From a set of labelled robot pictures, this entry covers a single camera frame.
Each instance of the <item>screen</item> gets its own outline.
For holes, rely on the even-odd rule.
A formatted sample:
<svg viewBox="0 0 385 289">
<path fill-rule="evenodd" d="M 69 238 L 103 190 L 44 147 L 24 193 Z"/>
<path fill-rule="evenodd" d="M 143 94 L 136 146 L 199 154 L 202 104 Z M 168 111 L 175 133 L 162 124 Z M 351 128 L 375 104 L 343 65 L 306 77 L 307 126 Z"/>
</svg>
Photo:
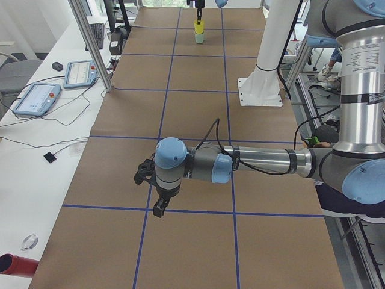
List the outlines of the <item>screen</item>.
<svg viewBox="0 0 385 289">
<path fill-rule="evenodd" d="M 89 61 L 72 63 L 67 77 L 67 84 L 86 83 L 88 81 L 90 64 Z"/>
<path fill-rule="evenodd" d="M 29 111 L 31 113 L 40 112 L 43 104 L 47 99 L 48 94 L 54 89 L 50 85 L 35 84 L 28 92 L 28 95 L 23 102 L 18 106 L 19 111 Z"/>
<path fill-rule="evenodd" d="M 115 0 L 104 0 L 104 6 L 106 7 L 109 31 L 113 33 L 115 30 L 115 23 L 116 23 L 115 9 L 114 9 Z"/>
</svg>

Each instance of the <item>brown paper surface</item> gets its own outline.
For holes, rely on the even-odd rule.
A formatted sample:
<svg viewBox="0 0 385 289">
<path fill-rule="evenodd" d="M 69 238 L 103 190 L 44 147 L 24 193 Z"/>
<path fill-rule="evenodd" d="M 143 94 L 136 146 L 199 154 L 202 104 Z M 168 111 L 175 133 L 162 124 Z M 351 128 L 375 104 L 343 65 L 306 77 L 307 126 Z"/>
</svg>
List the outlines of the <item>brown paper surface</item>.
<svg viewBox="0 0 385 289">
<path fill-rule="evenodd" d="M 224 145 L 292 147 L 289 101 L 241 107 L 236 93 L 255 67 L 262 11 L 204 9 L 202 45 L 195 15 L 140 10 L 30 288 L 343 288 L 309 179 L 183 180 L 162 219 L 156 190 L 134 184 L 159 137 L 195 146 L 217 117 Z"/>
</svg>

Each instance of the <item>window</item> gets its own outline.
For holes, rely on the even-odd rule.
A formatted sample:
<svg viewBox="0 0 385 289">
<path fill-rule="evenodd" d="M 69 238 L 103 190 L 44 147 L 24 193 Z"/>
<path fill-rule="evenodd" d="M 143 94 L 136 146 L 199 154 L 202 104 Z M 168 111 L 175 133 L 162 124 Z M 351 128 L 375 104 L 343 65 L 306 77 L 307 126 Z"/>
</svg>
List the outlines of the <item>window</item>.
<svg viewBox="0 0 385 289">
<path fill-rule="evenodd" d="M 186 0 L 142 0 L 148 7 L 187 7 Z"/>
</svg>

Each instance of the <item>white table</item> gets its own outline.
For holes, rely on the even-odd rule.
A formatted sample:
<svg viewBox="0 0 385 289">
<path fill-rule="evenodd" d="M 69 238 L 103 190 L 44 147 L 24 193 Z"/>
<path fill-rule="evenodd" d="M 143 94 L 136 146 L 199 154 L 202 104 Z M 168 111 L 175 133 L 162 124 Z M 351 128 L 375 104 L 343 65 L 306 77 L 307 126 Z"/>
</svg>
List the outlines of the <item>white table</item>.
<svg viewBox="0 0 385 289">
<path fill-rule="evenodd" d="M 89 18 L 90 23 L 105 23 L 105 21 L 104 17 Z M 108 64 L 111 58 L 108 46 L 109 40 L 105 37 L 103 50 L 100 51 L 105 64 Z M 90 59 L 91 55 L 85 51 L 84 41 L 74 22 L 66 29 L 30 82 L 64 75 L 68 62 Z M 55 61 L 63 64 L 64 70 L 61 72 L 53 70 L 51 64 Z M 63 79 L 57 79 L 52 83 L 63 85 Z M 53 109 L 76 98 L 82 91 L 84 89 L 63 89 Z M 0 136 L 34 146 L 88 137 L 102 105 L 103 91 L 104 86 L 101 80 L 98 80 L 85 94 L 91 105 L 70 126 L 63 126 L 52 120 L 34 119 L 2 127 Z M 84 98 L 76 99 L 49 117 L 69 123 L 87 104 Z M 0 126 L 18 121 L 12 112 L 8 111 Z M 32 259 L 42 257 L 82 150 L 74 153 L 73 149 L 67 148 L 61 151 L 57 155 L 57 160 L 51 164 L 43 158 L 43 155 L 49 151 L 54 153 L 67 145 L 33 149 L 6 140 L 0 141 L 0 255 L 12 253 Z M 35 248 L 23 252 L 20 250 L 22 241 L 30 234 L 38 235 L 38 243 Z M 0 288 L 26 289 L 30 282 L 29 278 L 0 275 Z"/>
</svg>

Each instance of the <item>white wall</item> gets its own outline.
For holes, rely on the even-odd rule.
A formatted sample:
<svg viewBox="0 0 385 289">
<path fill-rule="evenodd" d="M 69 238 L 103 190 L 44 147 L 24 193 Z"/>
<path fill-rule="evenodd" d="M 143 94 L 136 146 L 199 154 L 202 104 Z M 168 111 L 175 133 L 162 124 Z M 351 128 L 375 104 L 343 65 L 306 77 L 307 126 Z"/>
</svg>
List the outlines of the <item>white wall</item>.
<svg viewBox="0 0 385 289">
<path fill-rule="evenodd" d="M 6 53 L 48 53 L 73 19 L 67 0 L 0 0 L 0 10 L 0 42 L 16 42 Z"/>
</svg>

